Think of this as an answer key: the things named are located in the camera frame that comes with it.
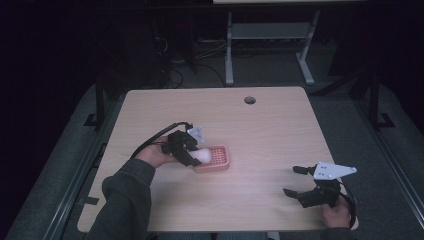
dark background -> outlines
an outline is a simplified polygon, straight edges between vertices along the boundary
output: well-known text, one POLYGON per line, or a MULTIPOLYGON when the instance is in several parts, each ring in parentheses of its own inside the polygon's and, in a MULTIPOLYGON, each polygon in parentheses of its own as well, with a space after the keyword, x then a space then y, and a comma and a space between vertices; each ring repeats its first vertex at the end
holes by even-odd
MULTIPOLYGON (((314 41, 339 41, 333 74, 348 74, 372 59, 382 83, 395 92, 406 113, 424 132, 422 8, 419 1, 371 3, 353 14, 323 11, 314 41)), ((0 238, 13 223, 89 86, 101 77, 106 87, 111 86, 109 96, 114 97, 131 88, 160 88, 164 84, 160 69, 166 63, 155 55, 154 33, 146 24, 159 15, 138 14, 134 20, 133 15, 111 17, 88 10, 109 4, 116 7, 118 2, 1 2, 0 238), (140 55, 126 49, 134 41, 131 29, 139 29, 134 33, 138 34, 136 40, 146 43, 138 46, 140 55), (110 51, 121 57, 111 58, 110 51), (145 68, 131 67, 140 65, 145 68)), ((145 2, 127 4, 140 6, 145 2)), ((183 40, 225 36, 225 13, 205 16, 168 12, 166 18, 159 17, 159 28, 176 43, 181 41, 180 35, 183 40)), ((190 55, 187 46, 180 47, 190 55)))

table leg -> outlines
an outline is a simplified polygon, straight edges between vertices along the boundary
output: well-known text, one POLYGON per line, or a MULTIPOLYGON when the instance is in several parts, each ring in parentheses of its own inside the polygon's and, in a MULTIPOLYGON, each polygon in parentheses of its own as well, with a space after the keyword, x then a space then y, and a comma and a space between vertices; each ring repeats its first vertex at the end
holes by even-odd
POLYGON ((231 60, 231 12, 228 13, 228 25, 227 25, 227 55, 225 56, 225 83, 227 85, 234 84, 233 78, 233 62, 231 60))
POLYGON ((306 84, 314 85, 314 79, 312 78, 311 71, 309 71, 308 64, 306 63, 306 55, 309 51, 309 46, 312 42, 312 37, 314 36, 315 28, 318 22, 320 11, 315 11, 311 23, 309 24, 308 32, 306 33, 306 42, 305 47, 302 52, 296 53, 297 61, 299 62, 300 69, 302 70, 303 77, 305 78, 306 84))

wooden table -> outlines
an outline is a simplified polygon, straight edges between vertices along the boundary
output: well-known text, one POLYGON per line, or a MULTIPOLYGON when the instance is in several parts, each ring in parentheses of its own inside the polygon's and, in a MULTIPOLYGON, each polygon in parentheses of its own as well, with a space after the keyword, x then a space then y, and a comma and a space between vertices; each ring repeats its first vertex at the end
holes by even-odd
POLYGON ((178 163, 160 167, 151 186, 149 231, 323 229, 320 208, 302 208, 282 188, 312 190, 312 177, 292 167, 333 159, 305 91, 273 87, 129 92, 89 193, 99 201, 85 204, 80 231, 90 230, 105 204, 102 181, 142 142, 181 121, 203 127, 205 146, 225 145, 230 168, 196 174, 178 163), (246 97, 256 103, 246 104, 246 97))

